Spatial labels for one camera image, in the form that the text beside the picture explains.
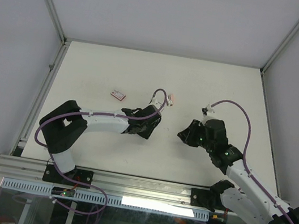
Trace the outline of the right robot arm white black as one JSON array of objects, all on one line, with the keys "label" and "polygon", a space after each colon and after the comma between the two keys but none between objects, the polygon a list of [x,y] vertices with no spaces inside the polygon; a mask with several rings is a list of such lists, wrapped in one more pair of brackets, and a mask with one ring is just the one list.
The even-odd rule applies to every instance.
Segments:
[{"label": "right robot arm white black", "polygon": [[204,148],[227,176],[211,186],[208,202],[231,210],[246,224],[299,224],[299,207],[293,209],[256,179],[241,151],[228,142],[224,124],[218,119],[193,120],[177,134],[184,144]]}]

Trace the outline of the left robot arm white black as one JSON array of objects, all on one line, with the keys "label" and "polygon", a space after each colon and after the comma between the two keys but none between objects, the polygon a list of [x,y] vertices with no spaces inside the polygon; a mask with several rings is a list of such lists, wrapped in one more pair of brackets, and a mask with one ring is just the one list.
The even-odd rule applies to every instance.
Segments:
[{"label": "left robot arm white black", "polygon": [[137,134],[149,139],[161,118],[160,110],[154,105],[148,105],[144,109],[123,108],[117,112],[91,112],[83,110],[76,101],[69,100],[41,119],[35,137],[40,132],[43,134],[43,146],[47,148],[59,180],[85,187],[86,183],[78,174],[71,153],[73,144],[82,134]]}]

